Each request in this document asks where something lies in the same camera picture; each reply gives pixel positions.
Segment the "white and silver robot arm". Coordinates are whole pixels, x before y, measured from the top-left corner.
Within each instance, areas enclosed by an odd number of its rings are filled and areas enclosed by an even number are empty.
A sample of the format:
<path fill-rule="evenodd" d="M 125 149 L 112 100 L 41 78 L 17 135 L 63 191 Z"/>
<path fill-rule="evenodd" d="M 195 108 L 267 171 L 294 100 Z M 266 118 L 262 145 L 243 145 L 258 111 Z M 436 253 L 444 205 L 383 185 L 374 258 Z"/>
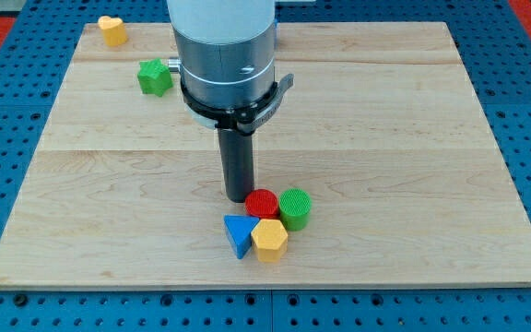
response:
<path fill-rule="evenodd" d="M 274 0 L 168 0 L 184 103 L 208 128 L 232 127 L 273 98 Z"/>

